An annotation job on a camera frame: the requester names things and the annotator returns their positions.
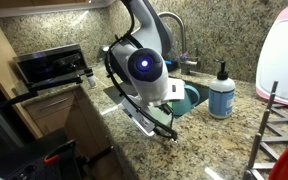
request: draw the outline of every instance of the kitchen counter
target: kitchen counter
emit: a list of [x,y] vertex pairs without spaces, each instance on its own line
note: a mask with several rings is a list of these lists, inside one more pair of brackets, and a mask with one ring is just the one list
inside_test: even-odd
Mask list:
[[[80,85],[90,102],[101,114],[103,127],[115,148],[122,168],[136,179],[213,179],[214,172],[223,179],[241,179],[247,165],[253,138],[258,131],[266,101],[255,93],[255,84],[235,81],[236,94],[230,118],[216,120],[208,112],[208,101],[174,120],[177,143],[153,136],[144,136],[132,120],[104,93],[112,86],[103,64],[93,68],[96,88],[86,79]],[[215,76],[192,72],[171,76],[207,86]],[[287,145],[277,145],[283,152]],[[257,160],[267,161],[259,152]]]

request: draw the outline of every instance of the cabinet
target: cabinet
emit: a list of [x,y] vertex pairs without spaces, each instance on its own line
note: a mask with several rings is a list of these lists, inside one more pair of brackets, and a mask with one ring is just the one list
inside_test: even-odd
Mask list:
[[64,127],[75,139],[81,153],[93,157],[110,146],[99,122],[99,115],[79,87],[26,107],[44,135]]
[[[104,2],[104,0],[91,0],[91,2]],[[0,9],[77,3],[89,3],[89,0],[0,0]]]
[[[16,53],[0,27],[0,90],[8,100],[16,97],[12,88],[21,79],[21,73],[13,60],[15,56]],[[42,137],[42,132],[27,111],[19,103],[13,105],[13,107],[34,137]]]
[[0,9],[33,6],[31,0],[0,0]]

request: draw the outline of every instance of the bottle label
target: bottle label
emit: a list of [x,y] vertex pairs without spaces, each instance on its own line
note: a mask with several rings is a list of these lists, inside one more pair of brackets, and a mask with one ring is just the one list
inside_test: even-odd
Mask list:
[[228,92],[209,91],[209,111],[217,116],[232,113],[234,90]]

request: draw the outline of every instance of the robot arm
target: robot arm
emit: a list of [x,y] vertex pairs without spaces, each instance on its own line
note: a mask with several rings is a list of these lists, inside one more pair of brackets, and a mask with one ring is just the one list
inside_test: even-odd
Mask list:
[[132,116],[136,117],[134,122],[146,135],[152,135],[156,126],[159,126],[172,134],[172,138],[176,140],[176,132],[161,124],[159,120],[152,119],[152,112],[148,108],[165,107],[169,100],[184,99],[184,82],[168,77],[161,56],[171,49],[171,32],[147,0],[122,2],[141,23],[139,29],[133,33],[129,32],[122,40],[114,43],[109,52],[110,67],[124,83],[132,85],[138,92],[137,97],[124,94],[128,102],[123,105],[129,112],[133,112]]

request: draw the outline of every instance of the dish rack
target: dish rack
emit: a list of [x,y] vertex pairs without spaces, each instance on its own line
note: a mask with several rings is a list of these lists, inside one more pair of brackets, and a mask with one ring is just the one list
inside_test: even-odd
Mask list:
[[[276,153],[274,148],[272,148],[269,144],[288,143],[288,133],[276,126],[276,124],[288,123],[288,114],[282,111],[282,108],[285,106],[281,104],[273,104],[277,85],[278,82],[275,81],[267,107],[262,117],[260,128],[254,138],[250,159],[243,175],[243,180],[253,180],[254,178],[257,180],[264,180],[264,177],[260,172],[270,171],[280,157],[280,155]],[[271,113],[275,113],[279,117],[269,118]],[[265,128],[268,128],[275,134],[275,136],[264,137]],[[256,163],[256,156],[259,150],[262,150],[270,159],[273,159],[274,162]]]

